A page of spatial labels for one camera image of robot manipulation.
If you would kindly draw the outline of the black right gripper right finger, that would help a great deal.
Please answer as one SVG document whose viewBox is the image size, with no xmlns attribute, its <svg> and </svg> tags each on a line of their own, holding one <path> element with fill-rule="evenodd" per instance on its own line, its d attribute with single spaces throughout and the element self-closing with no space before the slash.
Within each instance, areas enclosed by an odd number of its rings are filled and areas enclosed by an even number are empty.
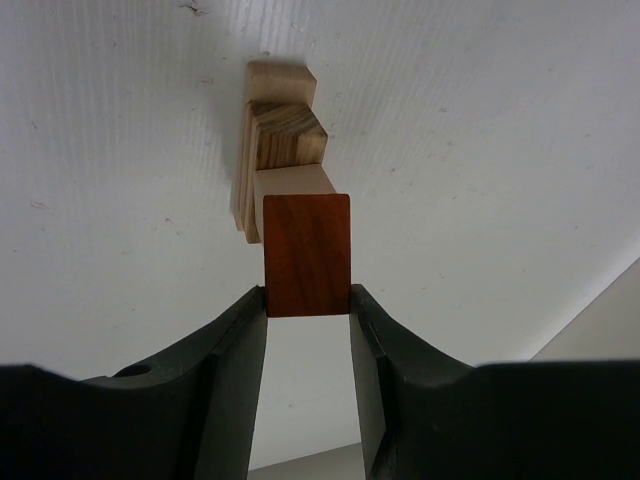
<svg viewBox="0 0 640 480">
<path fill-rule="evenodd" d="M 351 291 L 369 479 L 635 479 L 639 364 L 466 365 Z"/>
</svg>

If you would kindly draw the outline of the long light wood block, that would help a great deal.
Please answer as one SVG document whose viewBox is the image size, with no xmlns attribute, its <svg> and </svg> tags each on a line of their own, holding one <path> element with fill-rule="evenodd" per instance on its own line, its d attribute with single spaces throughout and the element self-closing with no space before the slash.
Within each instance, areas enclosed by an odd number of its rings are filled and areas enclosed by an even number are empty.
<svg viewBox="0 0 640 480">
<path fill-rule="evenodd" d="M 251 61 L 247 64 L 242 98 L 242 123 L 232 211 L 238 231 L 245 232 L 245 208 L 253 199 L 250 165 L 251 121 L 249 103 L 284 103 L 313 105 L 317 80 L 305 65 Z"/>
</svg>

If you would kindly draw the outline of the orange triangular wood block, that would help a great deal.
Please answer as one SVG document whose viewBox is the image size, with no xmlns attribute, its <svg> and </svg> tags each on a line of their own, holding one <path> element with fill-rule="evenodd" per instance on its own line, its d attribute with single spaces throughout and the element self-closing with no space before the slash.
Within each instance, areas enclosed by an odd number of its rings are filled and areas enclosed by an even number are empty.
<svg viewBox="0 0 640 480">
<path fill-rule="evenodd" d="M 262 244 L 268 317 L 350 312 L 349 195 L 265 196 Z"/>
</svg>

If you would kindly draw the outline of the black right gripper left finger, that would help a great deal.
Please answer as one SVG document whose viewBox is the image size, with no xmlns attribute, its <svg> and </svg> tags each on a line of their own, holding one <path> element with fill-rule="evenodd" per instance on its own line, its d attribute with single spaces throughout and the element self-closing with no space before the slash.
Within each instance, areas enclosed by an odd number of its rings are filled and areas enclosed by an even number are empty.
<svg viewBox="0 0 640 480">
<path fill-rule="evenodd" d="M 243 479 L 266 349 L 255 287 L 217 319 L 113 376 L 1 369 L 5 479 Z"/>
</svg>

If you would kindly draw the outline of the light wood cube block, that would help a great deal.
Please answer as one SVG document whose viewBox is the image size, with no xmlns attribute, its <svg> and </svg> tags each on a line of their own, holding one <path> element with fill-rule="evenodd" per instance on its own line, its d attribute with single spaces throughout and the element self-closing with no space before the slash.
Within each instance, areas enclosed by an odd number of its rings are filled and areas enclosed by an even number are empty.
<svg viewBox="0 0 640 480">
<path fill-rule="evenodd" d="M 278 169 L 258 170 L 254 173 L 254 196 L 333 194 L 334 186 L 319 164 Z"/>
</svg>

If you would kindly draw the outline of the striped dark wood block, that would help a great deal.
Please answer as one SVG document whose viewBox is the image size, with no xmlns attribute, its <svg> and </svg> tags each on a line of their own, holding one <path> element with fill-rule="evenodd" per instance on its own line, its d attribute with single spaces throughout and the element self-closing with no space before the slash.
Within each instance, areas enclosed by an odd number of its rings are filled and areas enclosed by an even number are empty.
<svg viewBox="0 0 640 480">
<path fill-rule="evenodd" d="M 303 103 L 250 101 L 245 106 L 236 175 L 235 214 L 249 244 L 260 241 L 255 221 L 254 172 L 320 165 L 328 134 Z"/>
</svg>

